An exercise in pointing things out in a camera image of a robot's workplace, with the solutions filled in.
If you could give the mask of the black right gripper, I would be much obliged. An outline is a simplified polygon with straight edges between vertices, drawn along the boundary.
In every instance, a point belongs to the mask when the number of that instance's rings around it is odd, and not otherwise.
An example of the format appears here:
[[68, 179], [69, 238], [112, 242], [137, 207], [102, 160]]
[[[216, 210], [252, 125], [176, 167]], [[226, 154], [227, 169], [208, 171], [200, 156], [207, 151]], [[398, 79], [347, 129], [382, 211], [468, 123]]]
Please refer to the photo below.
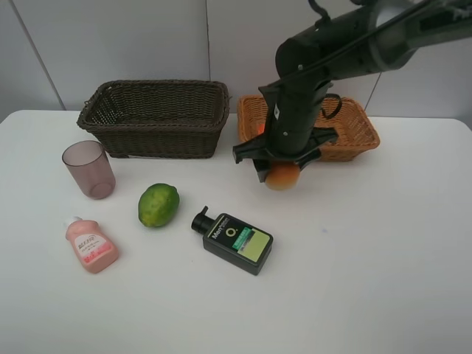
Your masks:
[[259, 182], [265, 183], [275, 161], [296, 162], [302, 171], [319, 160], [322, 156], [319, 148], [339, 137], [334, 128], [315, 126], [330, 87], [329, 81], [306, 88], [261, 87], [260, 92], [268, 106], [265, 130], [233, 147], [235, 162], [252, 159]]

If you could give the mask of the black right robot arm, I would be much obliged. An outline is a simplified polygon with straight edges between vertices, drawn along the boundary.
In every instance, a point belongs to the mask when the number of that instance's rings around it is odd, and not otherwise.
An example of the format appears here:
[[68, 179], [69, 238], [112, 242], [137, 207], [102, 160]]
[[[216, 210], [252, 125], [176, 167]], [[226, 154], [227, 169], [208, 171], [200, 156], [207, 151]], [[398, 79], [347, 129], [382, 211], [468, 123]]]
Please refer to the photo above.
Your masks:
[[277, 50], [277, 81], [260, 88], [268, 107], [262, 134], [236, 145], [236, 162], [251, 159], [260, 181], [277, 162], [305, 167], [337, 140], [316, 119], [333, 81], [402, 68], [423, 47], [471, 36], [469, 1], [358, 1], [331, 18], [315, 1], [319, 20]]

